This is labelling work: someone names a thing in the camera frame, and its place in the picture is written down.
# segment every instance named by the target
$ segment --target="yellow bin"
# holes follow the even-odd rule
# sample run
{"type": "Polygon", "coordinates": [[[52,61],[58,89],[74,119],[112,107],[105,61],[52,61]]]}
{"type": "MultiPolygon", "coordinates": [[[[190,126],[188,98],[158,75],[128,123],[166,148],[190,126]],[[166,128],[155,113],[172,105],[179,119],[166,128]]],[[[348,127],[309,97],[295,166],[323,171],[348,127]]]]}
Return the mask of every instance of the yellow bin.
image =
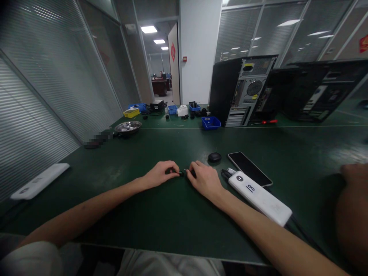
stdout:
{"type": "Polygon", "coordinates": [[[127,117],[127,118],[136,117],[139,113],[141,113],[139,111],[139,108],[136,108],[136,109],[128,109],[128,110],[126,110],[126,111],[123,112],[124,117],[127,117]]]}

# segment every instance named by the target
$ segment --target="red sign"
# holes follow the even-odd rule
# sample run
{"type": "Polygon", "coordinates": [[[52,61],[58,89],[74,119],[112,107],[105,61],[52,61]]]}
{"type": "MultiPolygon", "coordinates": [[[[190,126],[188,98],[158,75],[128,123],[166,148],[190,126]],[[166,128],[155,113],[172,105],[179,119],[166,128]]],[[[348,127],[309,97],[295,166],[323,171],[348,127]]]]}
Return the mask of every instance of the red sign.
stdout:
{"type": "Polygon", "coordinates": [[[174,43],[171,43],[171,57],[173,61],[175,61],[175,46],[174,43]]]}
{"type": "Polygon", "coordinates": [[[359,51],[360,51],[360,53],[363,53],[366,50],[368,50],[368,35],[366,35],[361,40],[359,40],[359,51]]]}

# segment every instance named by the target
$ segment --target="white power bank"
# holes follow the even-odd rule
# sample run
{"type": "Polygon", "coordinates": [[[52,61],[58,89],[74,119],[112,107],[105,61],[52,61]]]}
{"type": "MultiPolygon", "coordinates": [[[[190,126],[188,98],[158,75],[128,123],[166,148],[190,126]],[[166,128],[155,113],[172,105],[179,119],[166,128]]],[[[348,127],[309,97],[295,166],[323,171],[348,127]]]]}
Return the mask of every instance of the white power bank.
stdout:
{"type": "Polygon", "coordinates": [[[14,200],[28,200],[34,198],[69,167],[69,164],[66,163],[53,164],[22,188],[17,190],[10,196],[10,198],[14,200]]]}
{"type": "Polygon", "coordinates": [[[241,171],[229,178],[229,184],[239,192],[255,209],[284,227],[292,215],[291,209],[267,192],[241,171]]]}

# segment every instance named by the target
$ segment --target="hand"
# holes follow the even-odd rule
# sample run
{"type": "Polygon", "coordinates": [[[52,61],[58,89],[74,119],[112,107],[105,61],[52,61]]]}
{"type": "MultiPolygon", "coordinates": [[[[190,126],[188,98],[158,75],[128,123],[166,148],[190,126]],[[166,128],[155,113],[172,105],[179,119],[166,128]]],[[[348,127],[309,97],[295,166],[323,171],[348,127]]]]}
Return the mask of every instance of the hand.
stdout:
{"type": "Polygon", "coordinates": [[[177,176],[179,176],[179,167],[174,161],[160,161],[142,177],[142,182],[145,189],[150,189],[160,186],[163,182],[177,176]],[[175,171],[170,170],[169,174],[165,174],[169,168],[174,168],[175,171]]]}
{"type": "Polygon", "coordinates": [[[217,171],[214,168],[196,161],[191,163],[189,170],[187,170],[187,176],[193,187],[211,202],[214,203],[226,191],[222,187],[217,171]],[[189,171],[192,169],[195,171],[197,178],[194,178],[189,171]]]}
{"type": "Polygon", "coordinates": [[[368,163],[342,165],[340,171],[349,185],[368,186],[368,163]]]}

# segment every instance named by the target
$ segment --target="door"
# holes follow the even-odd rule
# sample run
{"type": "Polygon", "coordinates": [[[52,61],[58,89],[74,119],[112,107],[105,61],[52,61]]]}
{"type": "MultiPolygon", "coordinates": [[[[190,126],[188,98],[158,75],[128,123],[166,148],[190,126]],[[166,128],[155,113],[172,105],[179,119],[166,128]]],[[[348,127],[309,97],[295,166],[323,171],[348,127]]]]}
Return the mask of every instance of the door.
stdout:
{"type": "Polygon", "coordinates": [[[171,29],[169,36],[169,59],[172,83],[172,101],[175,105],[180,104],[180,85],[179,85],[179,51],[177,48],[177,23],[171,29]]]}

